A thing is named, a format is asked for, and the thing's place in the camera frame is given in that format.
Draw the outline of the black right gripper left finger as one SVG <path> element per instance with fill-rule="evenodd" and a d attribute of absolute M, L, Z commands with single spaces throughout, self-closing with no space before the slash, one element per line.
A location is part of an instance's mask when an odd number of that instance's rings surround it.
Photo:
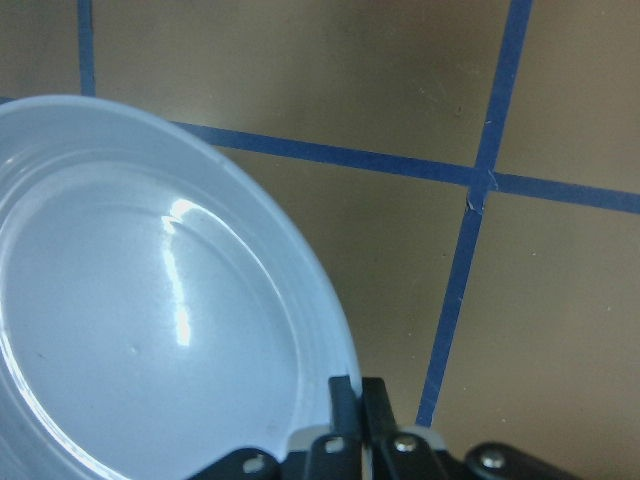
<path fill-rule="evenodd" d="M 234 450 L 194 474 L 194 479 L 359 479 L 362 434 L 359 401 L 347 376 L 328 380 L 331 420 L 326 429 L 306 429 L 291 437 L 282 461 L 264 450 Z"/>

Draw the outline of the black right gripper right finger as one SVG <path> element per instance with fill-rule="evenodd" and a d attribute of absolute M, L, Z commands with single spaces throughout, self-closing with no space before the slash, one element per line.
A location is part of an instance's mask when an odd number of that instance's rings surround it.
<path fill-rule="evenodd" d="M 511 445 L 481 443 L 455 458 L 432 429 L 397 424 L 383 379 L 362 379 L 366 443 L 374 479 L 574 479 Z"/>

